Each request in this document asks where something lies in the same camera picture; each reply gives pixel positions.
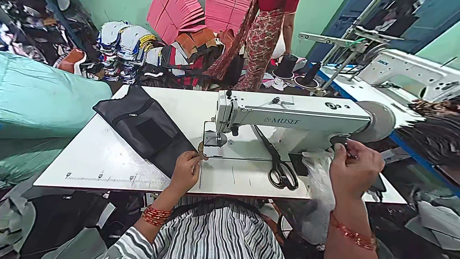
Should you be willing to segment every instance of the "striped shirt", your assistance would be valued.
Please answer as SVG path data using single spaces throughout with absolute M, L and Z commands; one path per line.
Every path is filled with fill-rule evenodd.
M 183 197 L 179 205 L 203 200 Z M 282 259 L 270 227 L 252 210 L 225 202 L 201 203 L 162 226 L 153 244 L 131 227 L 98 259 Z

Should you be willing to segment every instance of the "hand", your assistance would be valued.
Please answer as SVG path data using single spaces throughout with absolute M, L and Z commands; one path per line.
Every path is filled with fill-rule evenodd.
M 188 192 L 198 181 L 201 160 L 203 158 L 195 151 L 182 153 L 176 160 L 176 167 L 168 188 L 182 195 Z
M 342 200 L 360 200 L 385 166 L 379 152 L 357 141 L 348 140 L 347 144 L 350 153 L 358 159 L 348 159 L 345 147 L 340 143 L 335 144 L 335 158 L 329 174 L 336 203 Z

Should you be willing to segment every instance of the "printed fabric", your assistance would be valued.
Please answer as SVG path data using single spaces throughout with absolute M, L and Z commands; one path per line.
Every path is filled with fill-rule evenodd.
M 203 75 L 212 76 L 219 80 L 224 78 L 225 73 L 227 72 L 230 63 L 237 53 L 239 53 L 241 47 L 244 44 L 244 41 L 249 33 L 249 29 L 253 24 L 253 21 L 259 11 L 259 6 L 257 5 L 257 0 L 252 0 L 249 9 L 244 17 L 243 23 L 238 29 L 238 33 L 233 40 L 233 44 L 230 48 L 227 48 L 223 55 L 221 55 L 214 64 Z
M 234 87 L 237 91 L 257 91 L 280 36 L 282 9 L 260 12 L 247 36 L 247 70 Z

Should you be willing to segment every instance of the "white plastic bag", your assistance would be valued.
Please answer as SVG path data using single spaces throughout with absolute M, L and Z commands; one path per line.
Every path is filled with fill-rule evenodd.
M 328 237 L 329 215 L 335 207 L 329 167 L 334 154 L 323 150 L 304 152 L 302 163 L 309 170 L 312 200 L 317 201 L 318 208 L 302 222 L 302 236 L 311 244 L 324 244 Z
M 276 43 L 276 47 L 273 50 L 273 54 L 271 55 L 272 59 L 279 59 L 284 52 L 286 51 L 286 45 L 284 44 L 284 37 L 283 31 L 280 31 L 280 37 L 278 38 L 278 42 Z

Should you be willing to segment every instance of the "red bangle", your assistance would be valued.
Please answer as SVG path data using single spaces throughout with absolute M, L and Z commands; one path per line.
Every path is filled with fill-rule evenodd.
M 331 225 L 337 228 L 344 236 L 349 237 L 353 240 L 355 244 L 358 246 L 365 248 L 367 250 L 375 250 L 377 244 L 375 242 L 375 235 L 372 234 L 371 237 L 363 236 L 357 232 L 349 230 L 345 225 L 340 223 L 338 219 L 332 214 L 331 212 Z
M 144 217 L 146 222 L 154 226 L 161 226 L 166 222 L 171 213 L 172 211 L 159 211 L 151 206 L 148 206 L 142 213 L 142 217 Z

